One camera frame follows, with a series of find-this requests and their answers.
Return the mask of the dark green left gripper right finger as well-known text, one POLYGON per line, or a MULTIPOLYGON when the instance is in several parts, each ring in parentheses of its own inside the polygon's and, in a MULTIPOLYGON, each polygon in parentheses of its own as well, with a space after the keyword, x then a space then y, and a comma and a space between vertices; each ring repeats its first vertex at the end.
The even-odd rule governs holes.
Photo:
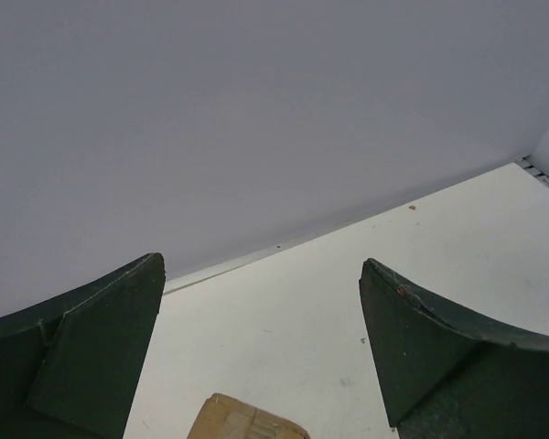
POLYGON ((549 438, 549 336, 484 316, 369 259, 362 313, 402 438, 549 438))

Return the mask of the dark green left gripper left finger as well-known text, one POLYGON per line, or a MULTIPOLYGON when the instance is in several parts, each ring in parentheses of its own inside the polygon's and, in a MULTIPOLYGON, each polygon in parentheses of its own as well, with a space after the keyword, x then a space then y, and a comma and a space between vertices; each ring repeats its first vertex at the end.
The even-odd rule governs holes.
POLYGON ((0 438, 121 438, 165 286, 148 253, 0 317, 0 438))

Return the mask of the brown cardboard express box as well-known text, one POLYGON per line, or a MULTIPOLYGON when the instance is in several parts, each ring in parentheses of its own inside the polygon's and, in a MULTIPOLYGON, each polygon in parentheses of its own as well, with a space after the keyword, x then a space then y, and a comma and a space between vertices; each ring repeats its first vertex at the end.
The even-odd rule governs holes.
POLYGON ((231 396, 214 393, 202 405, 188 439, 310 439, 303 427, 231 396))

